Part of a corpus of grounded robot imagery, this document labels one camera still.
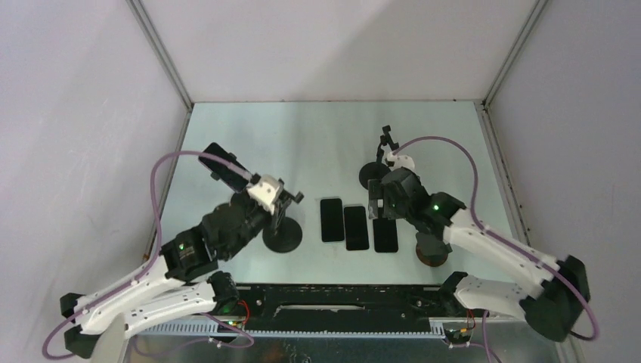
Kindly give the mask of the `teal blue phone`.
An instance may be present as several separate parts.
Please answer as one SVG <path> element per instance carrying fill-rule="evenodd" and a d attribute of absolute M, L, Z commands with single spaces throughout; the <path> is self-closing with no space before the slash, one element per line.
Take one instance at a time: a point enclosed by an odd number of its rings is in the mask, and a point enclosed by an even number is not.
<path fill-rule="evenodd" d="M 324 243 L 344 241 L 343 204 L 340 198 L 325 198 L 320 201 L 320 226 L 321 240 Z"/>

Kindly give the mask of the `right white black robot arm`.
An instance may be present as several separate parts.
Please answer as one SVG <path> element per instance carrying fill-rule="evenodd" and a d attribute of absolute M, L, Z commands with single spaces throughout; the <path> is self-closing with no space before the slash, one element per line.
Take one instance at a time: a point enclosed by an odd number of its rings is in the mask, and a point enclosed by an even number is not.
<path fill-rule="evenodd" d="M 580 259 L 557 259 L 483 227 L 463 201 L 445 192 L 429 194 L 420 177 L 404 167 L 369 180 L 367 189 L 374 218 L 403 219 L 415 227 L 417 254 L 424 264 L 443 264 L 458 246 L 511 278 L 491 281 L 464 271 L 452 273 L 439 290 L 444 313 L 498 312 L 555 342 L 573 334 L 590 301 L 587 270 Z"/>

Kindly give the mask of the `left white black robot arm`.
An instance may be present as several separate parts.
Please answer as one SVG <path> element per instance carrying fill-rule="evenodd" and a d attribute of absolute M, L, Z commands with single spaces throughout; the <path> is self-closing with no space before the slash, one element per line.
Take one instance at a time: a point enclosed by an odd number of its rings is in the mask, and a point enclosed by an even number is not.
<path fill-rule="evenodd" d="M 122 319 L 122 339 L 128 340 L 187 315 L 235 312 L 240 294 L 230 273 L 219 271 L 219 263 L 231 260 L 258 235 L 279 253 L 297 248 L 302 229 L 285 211 L 303 197 L 286 191 L 280 180 L 259 181 L 163 244 L 155 259 L 114 285 L 89 295 L 62 296 L 61 313 L 73 323 L 63 334 L 66 349 L 80 358 L 92 357 L 117 318 Z"/>

